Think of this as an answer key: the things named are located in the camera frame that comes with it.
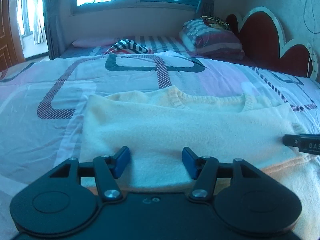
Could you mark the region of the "cream knit sweater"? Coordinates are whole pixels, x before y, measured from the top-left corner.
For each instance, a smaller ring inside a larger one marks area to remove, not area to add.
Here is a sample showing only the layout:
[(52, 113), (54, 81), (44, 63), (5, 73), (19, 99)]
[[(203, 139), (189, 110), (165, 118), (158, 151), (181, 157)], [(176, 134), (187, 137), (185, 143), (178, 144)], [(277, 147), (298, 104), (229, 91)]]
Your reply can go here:
[(295, 233), (319, 239), (319, 158), (283, 145), (286, 134), (308, 130), (288, 103), (264, 96), (195, 96), (171, 86), (88, 98), (80, 160), (113, 155), (132, 162), (121, 176), (126, 190), (191, 187), (182, 150), (222, 163), (241, 158), (291, 189), (302, 202)]

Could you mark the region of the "brown wooden door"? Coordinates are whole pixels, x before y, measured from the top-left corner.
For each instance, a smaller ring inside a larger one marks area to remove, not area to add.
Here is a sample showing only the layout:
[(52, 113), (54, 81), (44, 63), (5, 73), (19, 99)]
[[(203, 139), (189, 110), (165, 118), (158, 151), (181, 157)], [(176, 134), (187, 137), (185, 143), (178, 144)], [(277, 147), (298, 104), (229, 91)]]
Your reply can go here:
[(17, 0), (1, 0), (1, 71), (24, 62), (16, 5)]

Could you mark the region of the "red black striped cloth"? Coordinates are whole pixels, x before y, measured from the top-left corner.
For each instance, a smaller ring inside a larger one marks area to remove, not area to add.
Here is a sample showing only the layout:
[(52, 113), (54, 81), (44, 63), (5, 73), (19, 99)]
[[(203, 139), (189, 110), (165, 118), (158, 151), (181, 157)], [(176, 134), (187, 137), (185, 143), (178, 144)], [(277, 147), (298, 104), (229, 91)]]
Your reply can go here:
[(124, 39), (113, 44), (104, 54), (154, 54), (154, 52), (134, 40)]

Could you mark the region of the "grey curtain left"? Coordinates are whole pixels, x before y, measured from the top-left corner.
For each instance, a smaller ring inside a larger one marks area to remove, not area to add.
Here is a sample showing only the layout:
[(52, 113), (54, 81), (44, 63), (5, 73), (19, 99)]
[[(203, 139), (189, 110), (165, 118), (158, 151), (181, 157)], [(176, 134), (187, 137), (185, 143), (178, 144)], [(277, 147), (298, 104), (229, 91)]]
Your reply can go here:
[(49, 58), (58, 58), (65, 51), (65, 41), (60, 18), (60, 0), (42, 0), (44, 29)]

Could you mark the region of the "patterned pastel quilt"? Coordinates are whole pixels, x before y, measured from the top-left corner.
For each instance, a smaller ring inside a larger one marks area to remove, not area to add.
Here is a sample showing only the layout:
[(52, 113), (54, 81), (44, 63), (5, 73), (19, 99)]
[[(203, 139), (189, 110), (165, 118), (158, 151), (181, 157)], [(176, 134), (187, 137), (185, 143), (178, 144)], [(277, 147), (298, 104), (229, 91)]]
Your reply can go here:
[(171, 86), (195, 96), (247, 94), (288, 103), (306, 133), (319, 133), (319, 84), (307, 78), (173, 51), (16, 65), (1, 79), (1, 239), (17, 235), (9, 212), (17, 193), (66, 159), (82, 162), (90, 96)]

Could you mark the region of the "pink small pillow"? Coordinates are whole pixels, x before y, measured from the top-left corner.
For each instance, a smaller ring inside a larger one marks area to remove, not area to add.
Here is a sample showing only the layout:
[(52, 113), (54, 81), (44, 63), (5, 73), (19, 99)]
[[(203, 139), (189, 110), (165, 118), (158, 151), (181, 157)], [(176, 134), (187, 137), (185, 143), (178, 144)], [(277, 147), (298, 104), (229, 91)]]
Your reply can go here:
[(93, 48), (110, 46), (118, 41), (117, 38), (84, 38), (75, 40), (72, 45), (75, 48)]

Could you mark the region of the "dark patterned item on pillow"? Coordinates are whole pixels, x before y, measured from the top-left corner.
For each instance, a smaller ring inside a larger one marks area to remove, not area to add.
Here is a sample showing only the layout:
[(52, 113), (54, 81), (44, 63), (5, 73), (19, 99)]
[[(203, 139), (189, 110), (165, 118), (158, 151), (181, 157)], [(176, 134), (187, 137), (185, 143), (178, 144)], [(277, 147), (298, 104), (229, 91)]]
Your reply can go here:
[(230, 25), (219, 17), (202, 16), (201, 18), (203, 19), (204, 24), (211, 28), (227, 30), (227, 31), (231, 29)]

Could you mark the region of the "red white scalloped headboard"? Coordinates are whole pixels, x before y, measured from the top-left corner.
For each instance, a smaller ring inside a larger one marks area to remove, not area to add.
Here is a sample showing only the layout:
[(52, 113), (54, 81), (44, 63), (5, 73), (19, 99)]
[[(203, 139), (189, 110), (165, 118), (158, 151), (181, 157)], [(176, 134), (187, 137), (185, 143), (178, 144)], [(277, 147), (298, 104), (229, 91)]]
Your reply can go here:
[(319, 64), (312, 44), (303, 38), (287, 40), (280, 20), (270, 9), (255, 7), (244, 17), (231, 13), (226, 22), (255, 66), (317, 80)]

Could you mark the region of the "striped bed sheet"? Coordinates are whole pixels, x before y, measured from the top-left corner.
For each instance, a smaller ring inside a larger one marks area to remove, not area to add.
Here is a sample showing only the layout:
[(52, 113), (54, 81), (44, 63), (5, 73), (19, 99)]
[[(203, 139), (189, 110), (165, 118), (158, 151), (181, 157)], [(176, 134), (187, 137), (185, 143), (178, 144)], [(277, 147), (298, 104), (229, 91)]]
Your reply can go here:
[[(242, 60), (232, 60), (232, 59), (214, 59), (207, 56), (200, 56), (191, 53), (183, 44), (183, 42), (178, 37), (168, 37), (168, 36), (125, 36), (123, 39), (130, 39), (136, 41), (138, 44), (151, 48), (154, 53), (162, 53), (165, 51), (174, 51), (185, 57), (198, 57), (198, 58), (208, 58), (213, 60), (225, 61), (230, 63), (241, 64), (244, 66), (255, 67), (256, 64), (250, 60), (247, 56), (244, 56)], [(65, 52), (60, 56), (62, 59), (71, 57), (81, 57), (81, 56), (97, 56), (103, 55), (105, 51), (110, 48), (110, 46), (104, 47), (93, 47), (93, 48), (75, 48), (72, 44), (66, 49)]]

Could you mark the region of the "striped purple pillow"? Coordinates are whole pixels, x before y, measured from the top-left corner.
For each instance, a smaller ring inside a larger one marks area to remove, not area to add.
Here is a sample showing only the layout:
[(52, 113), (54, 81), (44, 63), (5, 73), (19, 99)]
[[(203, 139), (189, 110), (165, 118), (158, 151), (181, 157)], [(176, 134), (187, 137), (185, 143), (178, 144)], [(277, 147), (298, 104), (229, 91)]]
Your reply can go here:
[(185, 22), (179, 38), (196, 55), (232, 60), (242, 60), (245, 55), (240, 40), (232, 31), (220, 25), (212, 27), (203, 18)]

